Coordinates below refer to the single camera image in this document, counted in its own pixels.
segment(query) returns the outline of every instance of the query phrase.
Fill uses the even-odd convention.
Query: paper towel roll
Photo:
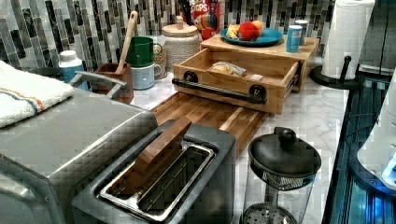
[[[375,0],[337,0],[335,2],[322,75],[339,78],[344,58],[350,56],[352,61],[349,63],[346,79],[355,78],[361,47],[374,4]]]

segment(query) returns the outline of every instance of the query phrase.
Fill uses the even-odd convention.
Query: striped towel
[[[32,117],[74,94],[68,84],[0,61],[0,128]]]

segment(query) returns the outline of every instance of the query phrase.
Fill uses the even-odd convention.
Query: kitchen towel
[[[337,0],[326,45],[321,74],[339,78],[344,58],[352,58],[346,79],[355,78],[361,47],[373,11],[375,0]]]
[[[0,128],[32,117],[74,94],[68,84],[0,61]]]

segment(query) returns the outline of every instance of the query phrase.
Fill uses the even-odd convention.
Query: wooden bread box
[[[174,65],[176,90],[272,114],[282,114],[285,98],[299,91],[314,65],[318,39],[306,38],[297,53],[286,52],[286,36],[275,46],[251,48],[231,45],[215,35],[201,43],[201,51]],[[232,63],[244,75],[212,72],[213,63]]]

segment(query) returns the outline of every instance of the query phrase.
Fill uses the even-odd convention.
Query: fruit bowl
[[[251,47],[270,47],[275,45],[283,35],[278,30],[271,28],[264,28],[262,34],[255,41],[242,41],[239,38],[232,39],[227,36],[228,29],[220,31],[221,37],[223,37],[230,44],[241,45],[241,46],[251,46]]]

